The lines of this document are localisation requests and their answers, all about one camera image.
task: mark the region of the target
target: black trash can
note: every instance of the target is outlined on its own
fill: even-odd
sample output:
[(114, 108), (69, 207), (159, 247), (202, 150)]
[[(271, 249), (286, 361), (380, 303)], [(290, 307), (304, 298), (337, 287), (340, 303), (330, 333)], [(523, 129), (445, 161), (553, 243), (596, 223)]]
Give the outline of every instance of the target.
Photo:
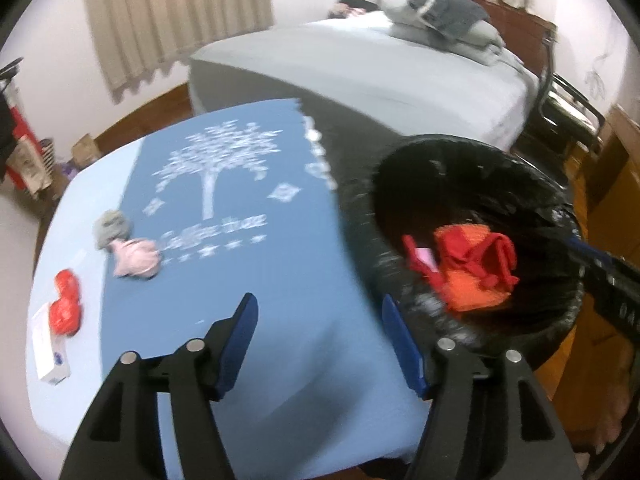
[[(580, 236), (562, 189), (525, 162), (459, 137), (406, 138), (374, 159), (361, 173), (368, 177), (338, 190), (348, 247), (373, 303), (391, 294), (401, 309), (423, 312), (440, 336), (483, 356), (513, 348), (533, 368), (549, 359), (573, 327), (583, 295), (581, 266), (548, 236)], [(461, 223), (485, 224), (514, 242), (520, 283), (498, 310), (454, 316), (406, 268), (402, 235), (436, 250), (433, 232)]]

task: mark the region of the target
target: tree print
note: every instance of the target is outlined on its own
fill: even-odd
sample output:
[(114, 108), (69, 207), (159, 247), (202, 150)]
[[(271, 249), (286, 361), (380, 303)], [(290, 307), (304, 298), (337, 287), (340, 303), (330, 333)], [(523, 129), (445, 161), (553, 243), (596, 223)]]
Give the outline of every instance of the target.
[(171, 152), (164, 168), (154, 173), (160, 177), (156, 192), (162, 192), (181, 175), (199, 174), (202, 180), (202, 219), (209, 220), (213, 218), (214, 190), (221, 171), (244, 168), (255, 173), (255, 180), (263, 179), (269, 168), (262, 157), (280, 151), (273, 137), (282, 130), (264, 132), (256, 123), (247, 123), (244, 129), (239, 129), (236, 123), (227, 121), (186, 137), (189, 145)]

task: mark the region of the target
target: bed frame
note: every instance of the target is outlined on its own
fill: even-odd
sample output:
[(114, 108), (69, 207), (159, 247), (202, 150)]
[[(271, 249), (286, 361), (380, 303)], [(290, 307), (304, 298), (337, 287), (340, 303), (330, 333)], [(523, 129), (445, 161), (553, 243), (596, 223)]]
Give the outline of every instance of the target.
[(546, 66), (543, 36), (546, 32), (555, 34), (558, 28), (535, 14), (516, 9), (499, 0), (473, 1), (485, 8), (507, 48), (522, 60), (525, 67), (539, 76)]

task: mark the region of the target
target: white box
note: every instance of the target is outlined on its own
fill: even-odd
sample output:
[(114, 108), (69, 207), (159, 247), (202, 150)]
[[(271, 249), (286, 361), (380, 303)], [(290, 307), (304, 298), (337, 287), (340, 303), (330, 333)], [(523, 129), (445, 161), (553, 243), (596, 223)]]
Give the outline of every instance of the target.
[(49, 307), (50, 303), (44, 304), (31, 318), (31, 339), (38, 378), (58, 384), (69, 377), (71, 371), (66, 360), (65, 338), (51, 333)]

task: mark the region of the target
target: red object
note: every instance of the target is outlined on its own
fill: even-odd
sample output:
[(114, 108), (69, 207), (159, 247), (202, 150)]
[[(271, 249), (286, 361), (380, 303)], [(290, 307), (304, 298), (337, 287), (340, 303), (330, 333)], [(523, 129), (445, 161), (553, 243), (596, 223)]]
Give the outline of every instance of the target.
[[(36, 136), (33, 135), (27, 121), (24, 120), (22, 114), (18, 111), (18, 108), (13, 106), (11, 107), (11, 115), (14, 117), (15, 127), (12, 132), (15, 140), (19, 140), (23, 137), (27, 137), (29, 142), (34, 145), (36, 151), (42, 156), (42, 146), (36, 139)], [(27, 185), (24, 183), (24, 180), (20, 176), (20, 173), (13, 170), (12, 168), (6, 168), (6, 174), (9, 178), (14, 182), (14, 186), (18, 190), (27, 189)]]
[(60, 299), (49, 308), (49, 327), (56, 335), (73, 335), (80, 329), (80, 283), (69, 269), (61, 270), (54, 279)]
[(414, 240), (402, 237), (411, 270), (420, 272), (435, 292), (456, 312), (500, 305), (520, 281), (511, 274), (517, 264), (511, 239), (485, 225), (444, 226), (434, 233), (440, 272), (417, 261)]
[(444, 276), (439, 272), (431, 270), (431, 267), (418, 257), (415, 240), (411, 235), (403, 235), (402, 243), (406, 249), (409, 269), (419, 272), (429, 282), (431, 288), (439, 294), (444, 301), (449, 303), (449, 295), (446, 287), (447, 280), (445, 280)]
[(57, 273), (54, 282), (61, 298), (69, 298), (76, 303), (80, 301), (80, 283), (69, 269)]
[(51, 303), (49, 327), (56, 335), (73, 335), (80, 328), (80, 305), (77, 301), (63, 296)]

